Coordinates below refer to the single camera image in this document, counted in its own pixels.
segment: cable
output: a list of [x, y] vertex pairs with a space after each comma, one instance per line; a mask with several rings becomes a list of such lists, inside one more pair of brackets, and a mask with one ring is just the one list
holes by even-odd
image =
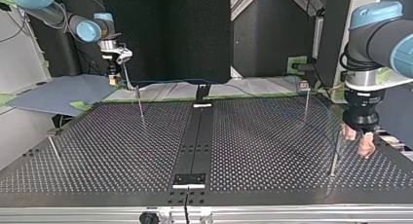
[[13, 108], [11, 108], [11, 109], [9, 109], [9, 110], [6, 110], [6, 111], [0, 113], [0, 116], [5, 115], [5, 114], [7, 114], [7, 113], [9, 113], [9, 112], [11, 112], [11, 111], [13, 111], [13, 110], [15, 110], [15, 109], [16, 109], [16, 107], [13, 107]]
[[106, 9], [104, 8], [103, 4], [101, 4], [100, 2], [98, 2], [97, 0], [93, 0], [94, 2], [96, 2], [97, 5], [99, 5], [103, 11], [106, 11]]
[[[212, 84], [212, 85], [223, 85], [223, 86], [228, 86], [228, 87], [232, 87], [234, 89], [237, 89], [239, 91], [241, 91], [242, 93], [245, 93], [247, 95], [253, 96], [255, 98], [260, 98], [260, 99], [266, 99], [266, 100], [270, 100], [271, 104], [273, 104], [273, 102], [271, 101], [272, 99], [270, 97], [263, 97], [263, 96], [258, 96], [252, 93], [248, 93], [246, 91], [244, 91], [243, 89], [233, 86], [233, 85], [228, 85], [228, 84], [220, 84], [220, 83], [216, 83], [216, 82], [211, 82], [205, 79], [184, 79], [184, 80], [168, 80], [168, 81], [131, 81], [131, 83], [133, 84], [148, 84], [148, 83], [152, 83], [152, 84], [156, 84], [156, 83], [175, 83], [175, 82], [204, 82], [207, 84]], [[283, 112], [288, 113], [288, 111], [286, 111], [284, 108], [281, 108], [281, 110], [283, 110]], [[324, 132], [320, 131], [319, 128], [307, 123], [306, 121], [303, 121], [297, 117], [294, 116], [294, 114], [290, 114], [288, 115], [290, 118], [302, 122], [303, 124], [307, 125], [311, 130], [315, 131], [317, 134], [319, 134], [320, 136], [322, 136], [323, 138], [327, 139], [328, 143], [330, 144], [330, 146], [333, 148], [333, 151], [338, 155], [338, 157], [340, 158], [340, 154], [339, 152], [337, 152], [336, 149], [336, 145], [334, 143], [333, 140], [331, 140]]]
[[[9, 16], [9, 18], [12, 20], [12, 22], [18, 27], [20, 28], [20, 24], [12, 17], [12, 15], [10, 15], [10, 13], [6, 12], [6, 14]], [[25, 30], [22, 31], [26, 36], [30, 37], [29, 33], [26, 32]]]
[[24, 21], [23, 21], [23, 24], [21, 25], [21, 27], [20, 27], [20, 29], [19, 29], [19, 31], [18, 31], [17, 33], [15, 33], [14, 35], [12, 35], [12, 36], [10, 36], [10, 37], [7, 37], [7, 38], [5, 38], [5, 39], [0, 40], [0, 43], [3, 43], [3, 42], [6, 42], [6, 41], [9, 41], [9, 40], [12, 40], [13, 38], [17, 37], [17, 36], [23, 31], [23, 29], [24, 29], [24, 27], [25, 27], [25, 24], [26, 24], [26, 21], [24, 20]]
[[[306, 43], [307, 43], [306, 48], [308, 47], [307, 36], [308, 36], [308, 34], [309, 34], [309, 14], [308, 14], [308, 13], [309, 13], [309, 9], [310, 9], [310, 1], [311, 1], [311, 0], [307, 0], [307, 7], [306, 7], [306, 36], [305, 36]], [[331, 99], [331, 94], [330, 94], [330, 92], [328, 91], [328, 89], [327, 89], [327, 87], [326, 87], [326, 84], [325, 84], [324, 81], [321, 79], [321, 76], [319, 75], [319, 71], [317, 70], [317, 68], [316, 68], [316, 66], [314, 65], [313, 62], [312, 62], [312, 65], [313, 65], [313, 67], [314, 67], [314, 70], [316, 71], [316, 74], [317, 74], [317, 77], [319, 78], [319, 81], [321, 82], [321, 84], [323, 85], [323, 87], [324, 87], [324, 89], [325, 89], [325, 92], [327, 93], [328, 97]]]
[[[344, 63], [344, 57], [347, 58], [347, 64]], [[349, 71], [370, 71], [382, 68], [383, 65], [375, 61], [360, 61], [352, 58], [349, 55], [349, 44], [344, 48], [344, 52], [340, 55], [340, 65]]]
[[92, 65], [92, 69], [93, 69], [98, 75], [100, 75], [100, 76], [102, 75], [102, 74], [101, 74], [101, 71], [100, 71], [100, 69], [99, 69], [99, 66], [97, 65], [97, 63], [94, 61], [94, 59], [93, 59], [90, 55], [88, 55], [87, 53], [83, 52], [82, 50], [80, 50], [80, 49], [78, 49], [78, 48], [76, 48], [76, 51], [79, 52], [79, 54], [85, 59], [85, 61], [88, 63], [88, 65]]

